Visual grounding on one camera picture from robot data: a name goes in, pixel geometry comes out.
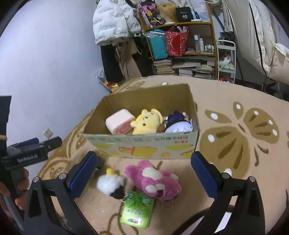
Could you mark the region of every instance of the plush toy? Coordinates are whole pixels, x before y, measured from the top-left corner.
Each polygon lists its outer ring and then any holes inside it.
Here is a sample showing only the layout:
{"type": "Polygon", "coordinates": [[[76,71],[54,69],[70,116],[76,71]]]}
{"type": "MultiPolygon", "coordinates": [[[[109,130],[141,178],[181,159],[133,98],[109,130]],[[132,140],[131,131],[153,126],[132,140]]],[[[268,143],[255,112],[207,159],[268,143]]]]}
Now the plush toy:
{"type": "Polygon", "coordinates": [[[118,176],[113,169],[106,169],[106,175],[98,178],[96,187],[99,191],[116,199],[122,199],[125,196],[123,177],[118,176]]]}
{"type": "Polygon", "coordinates": [[[168,170],[157,170],[148,160],[141,160],[138,165],[129,165],[124,169],[134,185],[148,196],[161,201],[174,199],[181,193],[178,177],[168,170]]]}
{"type": "Polygon", "coordinates": [[[113,135],[123,135],[131,130],[130,123],[136,118],[126,109],[121,109],[109,116],[105,124],[113,135]]]}
{"type": "Polygon", "coordinates": [[[141,116],[138,116],[130,125],[134,128],[132,134],[139,135],[156,133],[158,127],[162,123],[163,117],[158,110],[152,109],[151,111],[147,111],[146,109],[143,109],[141,116]]]}
{"type": "Polygon", "coordinates": [[[185,112],[179,113],[174,111],[168,116],[165,133],[179,133],[193,131],[192,124],[188,121],[188,116],[185,112]]]}

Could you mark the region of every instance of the hand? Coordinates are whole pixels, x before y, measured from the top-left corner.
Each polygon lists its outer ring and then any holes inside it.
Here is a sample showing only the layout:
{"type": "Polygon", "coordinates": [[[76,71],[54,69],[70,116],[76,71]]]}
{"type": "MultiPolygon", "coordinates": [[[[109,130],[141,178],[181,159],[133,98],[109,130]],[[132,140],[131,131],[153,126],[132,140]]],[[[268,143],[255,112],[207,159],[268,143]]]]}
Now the hand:
{"type": "MultiPolygon", "coordinates": [[[[25,179],[19,181],[17,184],[17,188],[19,190],[25,190],[29,187],[29,180],[28,180],[29,172],[25,168],[24,168],[24,177],[25,179]]],[[[0,193],[3,194],[4,196],[10,196],[9,190],[2,182],[0,182],[0,193]]],[[[15,204],[19,206],[20,210],[25,210],[27,196],[28,191],[24,192],[19,198],[15,199],[15,204]]]]}

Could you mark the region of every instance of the pink plush cake roll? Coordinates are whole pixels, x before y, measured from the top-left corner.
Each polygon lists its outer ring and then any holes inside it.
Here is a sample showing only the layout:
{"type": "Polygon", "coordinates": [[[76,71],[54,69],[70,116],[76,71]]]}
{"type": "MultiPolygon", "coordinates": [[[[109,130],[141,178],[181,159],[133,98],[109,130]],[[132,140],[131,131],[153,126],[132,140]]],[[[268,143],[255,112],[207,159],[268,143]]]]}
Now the pink plush cake roll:
{"type": "Polygon", "coordinates": [[[135,119],[135,116],[133,116],[128,110],[121,109],[109,116],[106,119],[105,124],[113,135],[123,135],[132,129],[130,123],[135,119]]]}

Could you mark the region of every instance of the wall outlet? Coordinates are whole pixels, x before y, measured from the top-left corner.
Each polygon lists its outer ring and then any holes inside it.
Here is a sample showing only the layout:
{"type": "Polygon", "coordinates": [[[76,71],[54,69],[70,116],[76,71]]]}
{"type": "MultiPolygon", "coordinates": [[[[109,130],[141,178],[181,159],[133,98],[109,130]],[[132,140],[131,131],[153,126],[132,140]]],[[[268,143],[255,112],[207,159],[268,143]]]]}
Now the wall outlet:
{"type": "Polygon", "coordinates": [[[43,132],[43,134],[48,139],[53,135],[52,131],[49,130],[49,128],[47,128],[47,130],[45,132],[43,132]]]}

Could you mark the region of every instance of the purple plush doll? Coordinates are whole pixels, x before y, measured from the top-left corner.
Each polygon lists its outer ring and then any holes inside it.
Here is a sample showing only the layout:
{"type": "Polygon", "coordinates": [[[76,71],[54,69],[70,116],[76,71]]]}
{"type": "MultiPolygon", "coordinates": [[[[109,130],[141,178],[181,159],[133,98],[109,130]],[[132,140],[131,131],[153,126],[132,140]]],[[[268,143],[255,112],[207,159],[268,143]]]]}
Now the purple plush doll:
{"type": "Polygon", "coordinates": [[[178,177],[168,170],[155,169],[148,160],[139,161],[138,166],[129,165],[124,172],[146,195],[161,201],[174,199],[181,193],[178,177]]]}

